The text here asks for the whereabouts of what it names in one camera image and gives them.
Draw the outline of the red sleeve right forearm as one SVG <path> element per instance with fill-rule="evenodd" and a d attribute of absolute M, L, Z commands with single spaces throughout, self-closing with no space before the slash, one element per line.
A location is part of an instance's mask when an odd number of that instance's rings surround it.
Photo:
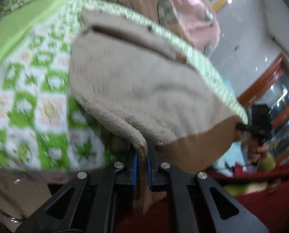
<path fill-rule="evenodd" d="M 269 232 L 289 232 L 289 162 L 270 165 L 263 162 L 261 171 L 247 173 L 235 167 L 235 175 L 227 177 L 210 168 L 213 179 L 254 214 Z"/>

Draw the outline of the right hand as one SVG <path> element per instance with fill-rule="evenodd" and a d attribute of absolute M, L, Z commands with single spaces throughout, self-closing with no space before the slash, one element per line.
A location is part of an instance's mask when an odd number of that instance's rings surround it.
<path fill-rule="evenodd" d="M 261 146 L 251 135 L 243 142 L 243 145 L 247 149 L 247 160 L 251 165 L 264 161 L 270 154 L 269 144 L 264 143 Z"/>

